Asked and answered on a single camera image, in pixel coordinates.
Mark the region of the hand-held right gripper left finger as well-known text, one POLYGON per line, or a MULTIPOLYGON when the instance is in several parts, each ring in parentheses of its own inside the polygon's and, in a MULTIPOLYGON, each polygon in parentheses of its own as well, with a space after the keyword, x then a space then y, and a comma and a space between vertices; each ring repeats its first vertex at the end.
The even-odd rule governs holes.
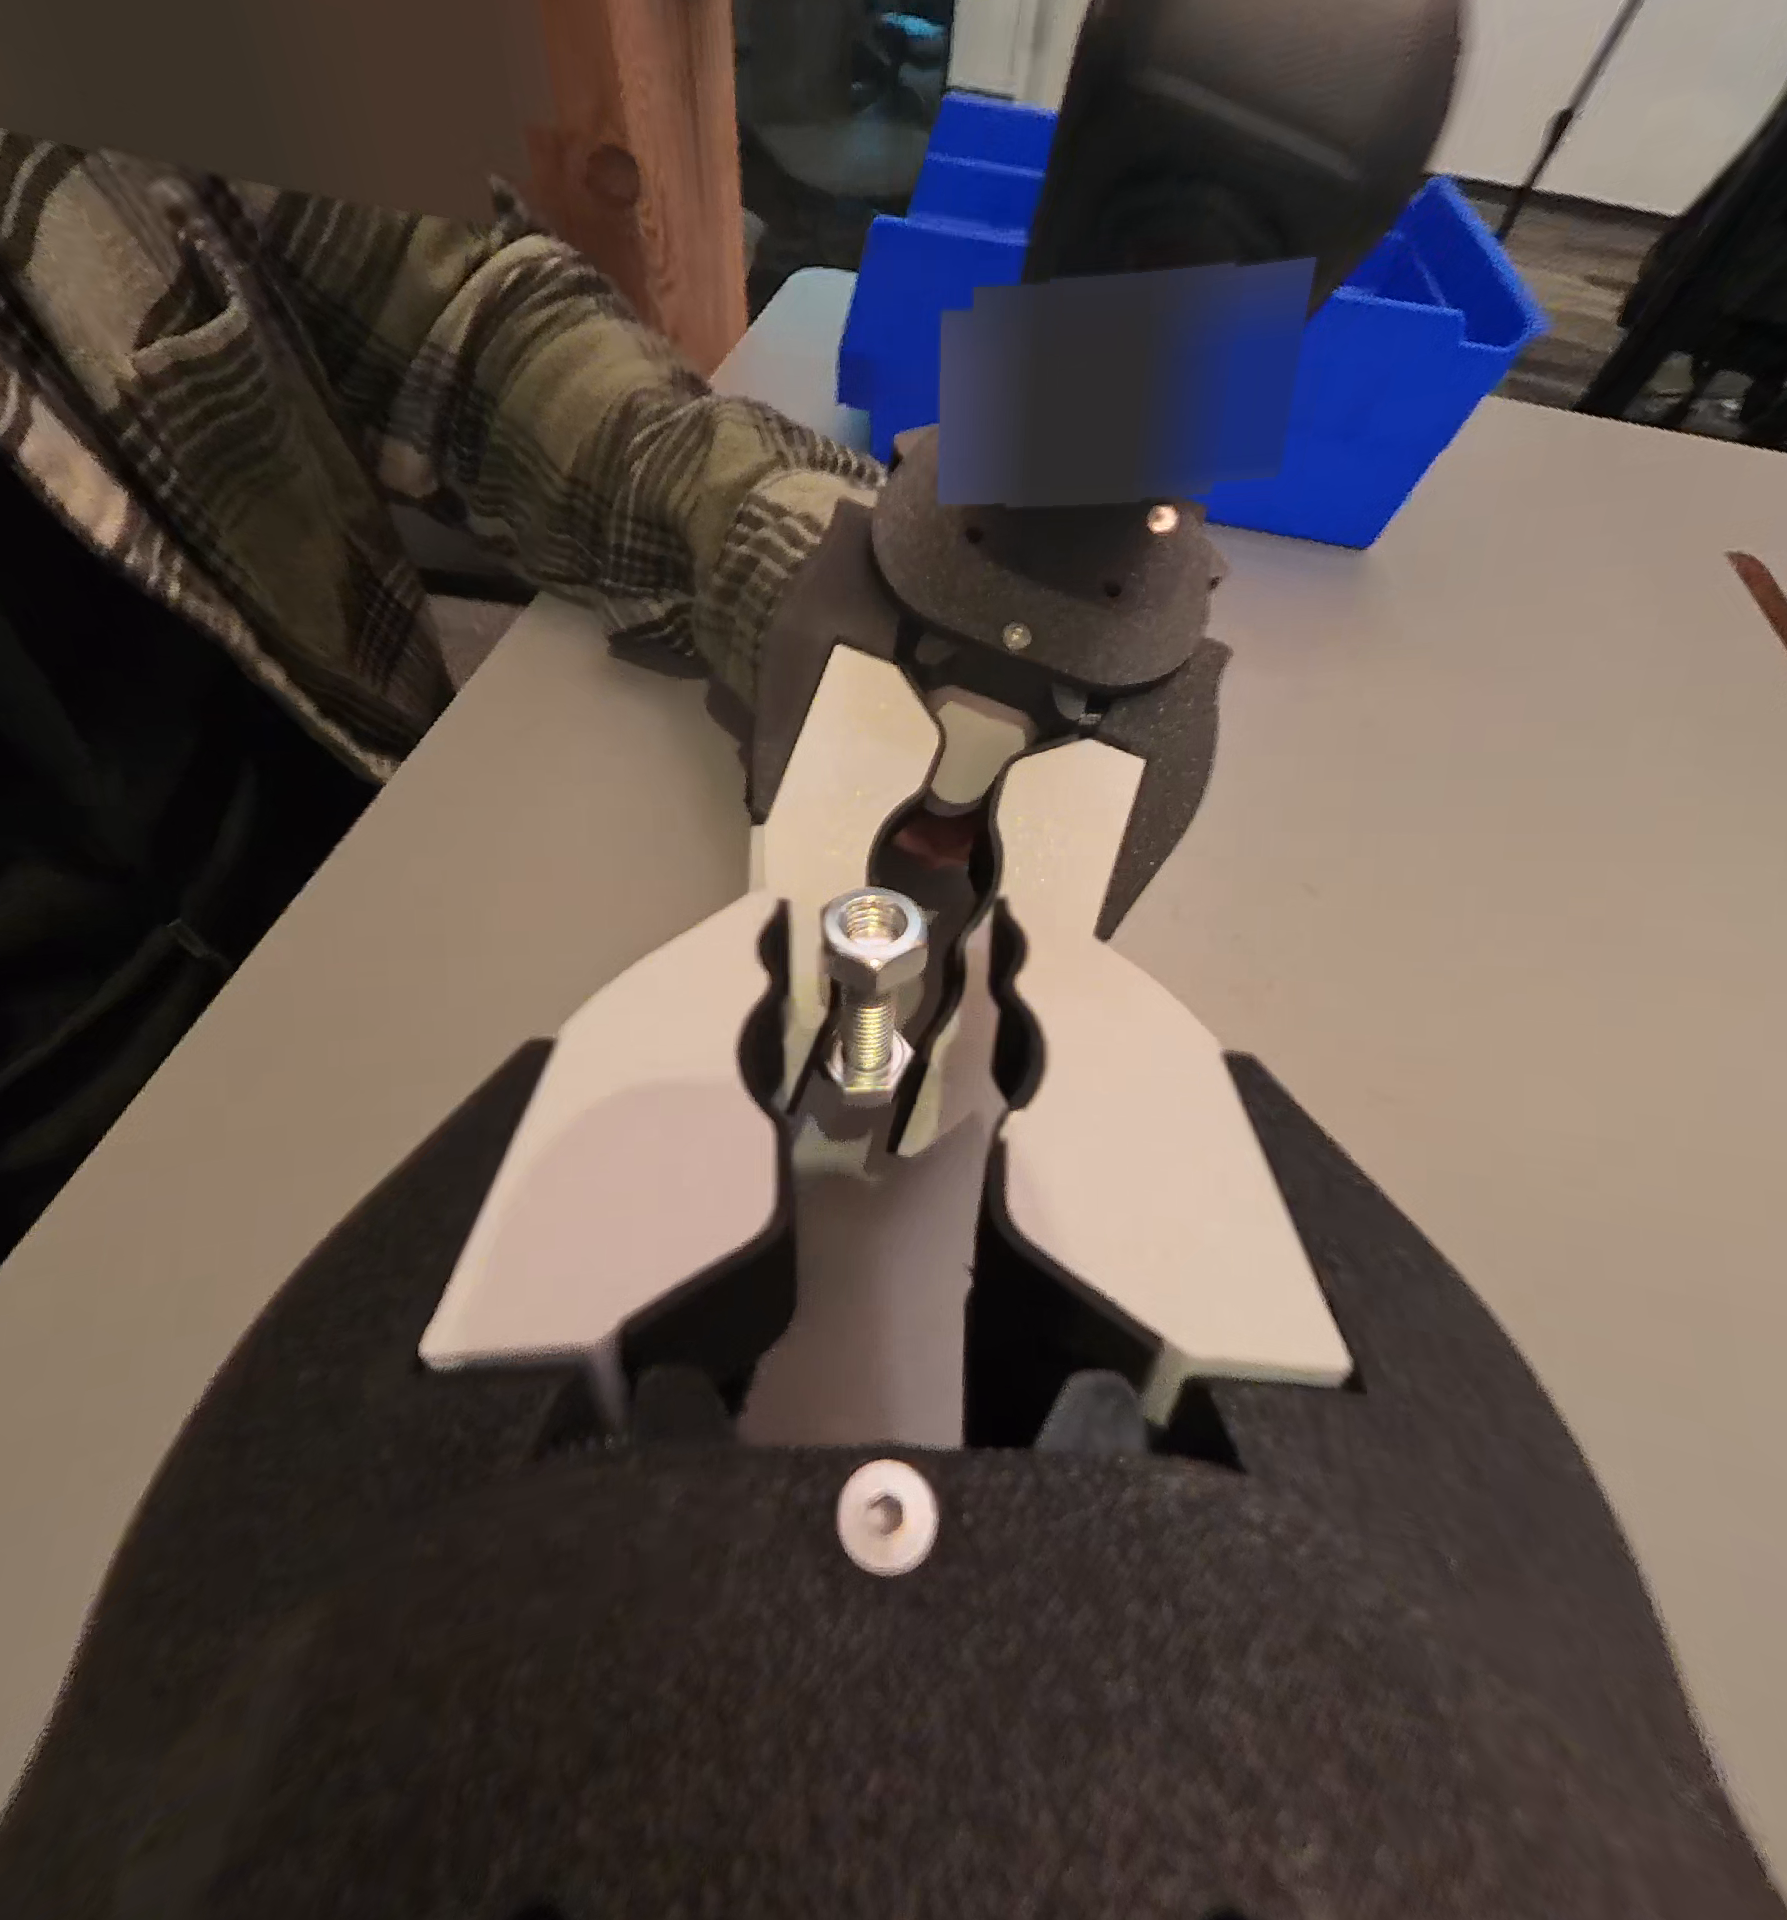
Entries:
POLYGON ((431 1373, 568 1371, 607 1424, 663 1366, 744 1397, 795 1308, 787 956, 785 902, 740 895, 568 1014, 421 1333, 431 1373))

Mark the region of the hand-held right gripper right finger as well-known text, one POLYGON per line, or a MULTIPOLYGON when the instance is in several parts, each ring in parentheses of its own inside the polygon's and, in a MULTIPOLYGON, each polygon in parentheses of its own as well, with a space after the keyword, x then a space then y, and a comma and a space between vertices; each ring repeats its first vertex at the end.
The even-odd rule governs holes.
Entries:
POLYGON ((1092 934, 994 908, 966 1443, 1232 1453, 1222 1385, 1354 1371, 1225 1051, 1092 934))

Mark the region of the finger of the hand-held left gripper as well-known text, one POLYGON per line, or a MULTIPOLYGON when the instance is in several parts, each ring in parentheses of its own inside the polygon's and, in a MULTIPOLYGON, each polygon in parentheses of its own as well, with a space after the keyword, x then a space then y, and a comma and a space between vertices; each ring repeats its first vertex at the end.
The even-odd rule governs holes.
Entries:
POLYGON ((954 1013, 939 1021, 897 1153, 918 1158, 955 1126, 996 1122, 1016 1158, 1083 1158, 1155 1099, 1152 983, 1096 940, 1142 763, 1100 741, 1016 758, 988 809, 996 891, 954 953, 954 1013), (1013 991, 1038 1042, 1032 1092, 996 1069, 1001 995, 990 964, 1001 915, 1024 940, 1013 991))
POLYGON ((897 1037, 876 1104, 852 1099, 830 1075, 830 983, 823 917, 837 895, 872 887, 880 830, 928 784, 939 727, 891 663, 837 645, 814 686, 769 817, 753 827, 753 884, 787 907, 780 1108, 804 1177, 887 1177, 892 1093, 911 1062, 897 1037))

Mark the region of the steel hex bolt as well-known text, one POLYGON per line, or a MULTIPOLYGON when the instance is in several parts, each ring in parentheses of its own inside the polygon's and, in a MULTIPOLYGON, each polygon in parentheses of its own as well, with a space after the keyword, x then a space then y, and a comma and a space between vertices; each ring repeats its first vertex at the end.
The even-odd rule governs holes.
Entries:
POLYGON ((880 1066, 902 1008, 928 971, 922 908, 886 887, 834 895, 820 915, 823 971, 834 1040, 848 1037, 860 1066, 880 1066))

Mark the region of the person's left forearm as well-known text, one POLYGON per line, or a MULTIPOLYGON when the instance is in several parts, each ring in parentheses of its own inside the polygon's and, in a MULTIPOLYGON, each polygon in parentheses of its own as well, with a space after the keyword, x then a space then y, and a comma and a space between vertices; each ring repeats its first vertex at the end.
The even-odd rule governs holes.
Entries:
POLYGON ((505 189, 478 224, 280 186, 243 201, 383 493, 755 701, 787 588, 834 512, 876 498, 880 460, 715 390, 505 189))

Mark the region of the blue plastic bin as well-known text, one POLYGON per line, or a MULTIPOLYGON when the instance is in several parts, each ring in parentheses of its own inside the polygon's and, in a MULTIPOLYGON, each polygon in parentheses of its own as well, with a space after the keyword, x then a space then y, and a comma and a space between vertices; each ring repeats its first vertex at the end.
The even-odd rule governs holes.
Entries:
MULTIPOLYGON (((939 315, 1021 278, 1053 107, 944 94, 905 213, 863 238, 834 368, 887 459, 936 418, 939 315)), ((1544 312, 1449 177, 1427 179, 1308 321, 1281 467, 1203 497, 1209 521, 1366 549, 1544 331, 1544 312)))

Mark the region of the wooden pillar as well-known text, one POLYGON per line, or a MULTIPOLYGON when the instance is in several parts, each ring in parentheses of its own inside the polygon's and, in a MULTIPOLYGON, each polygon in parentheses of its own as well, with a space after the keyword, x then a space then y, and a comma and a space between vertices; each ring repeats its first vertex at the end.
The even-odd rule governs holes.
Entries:
POLYGON ((534 205, 715 372, 747 329, 732 3, 537 3, 534 205))

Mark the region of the person's plaid shirt torso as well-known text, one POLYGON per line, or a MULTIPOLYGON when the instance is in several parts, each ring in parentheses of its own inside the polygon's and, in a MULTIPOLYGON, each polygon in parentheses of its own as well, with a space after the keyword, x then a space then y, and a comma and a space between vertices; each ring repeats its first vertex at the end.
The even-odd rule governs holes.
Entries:
POLYGON ((0 130, 0 1266, 447 701, 254 213, 0 130))

